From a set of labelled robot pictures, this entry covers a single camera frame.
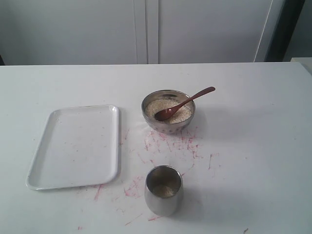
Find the white cabinet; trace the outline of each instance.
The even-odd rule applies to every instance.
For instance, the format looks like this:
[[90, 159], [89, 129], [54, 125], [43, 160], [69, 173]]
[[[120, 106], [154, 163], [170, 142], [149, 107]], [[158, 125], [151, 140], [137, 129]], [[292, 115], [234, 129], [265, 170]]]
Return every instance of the white cabinet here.
[[263, 61], [283, 0], [0, 0], [8, 65]]

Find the stainless steel cup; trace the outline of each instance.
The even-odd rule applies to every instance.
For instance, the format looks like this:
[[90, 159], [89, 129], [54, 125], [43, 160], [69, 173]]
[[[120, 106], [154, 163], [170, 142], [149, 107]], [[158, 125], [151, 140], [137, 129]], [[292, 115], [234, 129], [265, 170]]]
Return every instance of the stainless steel cup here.
[[181, 205], [183, 183], [180, 173], [170, 166], [153, 168], [146, 176], [145, 201], [159, 216], [172, 215]]

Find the uncooked rice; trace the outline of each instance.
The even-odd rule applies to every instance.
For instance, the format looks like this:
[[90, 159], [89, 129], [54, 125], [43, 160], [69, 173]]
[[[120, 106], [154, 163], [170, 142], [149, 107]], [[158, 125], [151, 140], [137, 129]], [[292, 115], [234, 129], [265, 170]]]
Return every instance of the uncooked rice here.
[[153, 189], [153, 194], [161, 198], [168, 198], [173, 196], [175, 191], [166, 185], [158, 185]]
[[[179, 102], [172, 100], [172, 99], [160, 99], [152, 101], [145, 109], [145, 114], [148, 118], [155, 120], [155, 114], [158, 111], [174, 107], [178, 105]], [[180, 123], [182, 121], [187, 120], [191, 117], [192, 112], [186, 106], [182, 106], [170, 119], [165, 120], [165, 123]]]

